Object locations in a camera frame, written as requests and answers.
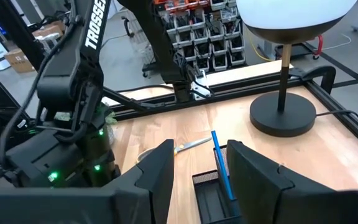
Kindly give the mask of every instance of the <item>gray floor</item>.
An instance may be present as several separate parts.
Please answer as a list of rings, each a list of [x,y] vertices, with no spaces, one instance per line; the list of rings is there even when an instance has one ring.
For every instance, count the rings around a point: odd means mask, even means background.
[[[342,47],[325,50],[324,52],[358,73],[358,33],[352,31],[351,25],[358,26],[358,3],[339,24],[324,34],[324,48],[347,42],[348,40],[342,34],[349,36],[352,42]],[[125,31],[120,15],[115,15],[108,21],[104,40],[123,34],[125,34]],[[252,40],[255,45],[261,43],[261,40],[255,36],[252,36]],[[310,43],[317,46],[316,41],[311,41]],[[246,38],[246,45],[247,63],[249,65],[263,63],[264,60],[256,56],[248,38]],[[143,63],[139,50],[131,44],[128,37],[110,40],[101,51],[100,63],[104,71],[105,86],[113,90],[162,83],[162,79],[158,75],[152,75],[148,78],[142,76],[141,68]],[[306,71],[319,65],[330,65],[330,63],[323,58],[312,60],[311,56],[292,61],[292,64]],[[0,72],[0,81],[17,101],[22,103],[34,76],[35,73],[17,74],[10,68]],[[352,77],[337,69],[336,82],[352,79]],[[333,97],[346,108],[358,113],[358,85],[336,88],[333,90]],[[37,97],[35,96],[27,109],[27,112],[31,116],[35,114],[36,104]]]

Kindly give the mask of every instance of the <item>green led light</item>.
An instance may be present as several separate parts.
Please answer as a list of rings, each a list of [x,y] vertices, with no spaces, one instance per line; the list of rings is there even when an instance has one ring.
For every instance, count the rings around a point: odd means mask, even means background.
[[[58,172],[52,172],[49,176],[48,176],[48,179],[49,181],[54,181],[57,179],[57,177],[59,176],[59,173]]]

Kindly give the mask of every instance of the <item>yellow cable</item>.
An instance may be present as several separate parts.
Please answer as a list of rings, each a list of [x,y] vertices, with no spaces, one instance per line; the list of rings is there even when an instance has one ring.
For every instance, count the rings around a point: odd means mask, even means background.
[[[251,35],[250,35],[248,29],[247,29],[247,36],[248,36],[249,42],[251,43],[252,48],[254,49],[254,52],[256,53],[256,55],[258,55],[258,57],[260,57],[261,59],[266,60],[266,61],[268,61],[268,62],[273,62],[273,61],[275,61],[275,60],[273,60],[273,59],[265,58],[265,57],[261,56],[261,54],[258,53],[258,50],[256,49],[256,47],[255,47],[255,45],[254,45],[254,42],[252,41],[252,38],[251,38]]]

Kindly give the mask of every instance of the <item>wooden table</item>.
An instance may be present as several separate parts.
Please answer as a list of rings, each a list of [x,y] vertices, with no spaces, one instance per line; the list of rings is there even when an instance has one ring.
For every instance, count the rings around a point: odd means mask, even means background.
[[[280,62],[239,68],[208,75],[210,85],[280,70]],[[327,109],[304,87],[288,90],[309,99],[318,113]],[[170,93],[155,88],[128,93],[141,99]],[[311,131],[295,138],[276,138],[256,130],[249,121],[249,106],[257,95],[209,105],[121,121],[113,127],[116,163],[122,172],[135,165],[137,155],[166,139],[177,144],[211,135],[216,130],[220,144],[242,141],[257,152],[336,190],[358,189],[358,139],[333,115],[316,119]],[[168,223],[199,223],[192,175],[216,169],[213,142],[175,157],[175,181]]]

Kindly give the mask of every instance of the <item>blue pen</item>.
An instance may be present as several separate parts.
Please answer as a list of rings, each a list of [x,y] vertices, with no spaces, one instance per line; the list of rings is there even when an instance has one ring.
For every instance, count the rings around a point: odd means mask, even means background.
[[[229,195],[229,199],[234,200],[233,193],[231,192],[229,178],[227,177],[226,168],[225,168],[224,162],[223,162],[221,148],[219,147],[218,138],[216,137],[216,132],[211,131],[211,134],[212,134],[212,139],[213,139],[214,145],[215,145],[216,155],[218,156],[219,167],[220,167],[220,170],[222,171],[222,175],[223,175],[222,178],[223,178],[224,186],[226,188],[227,194]]]

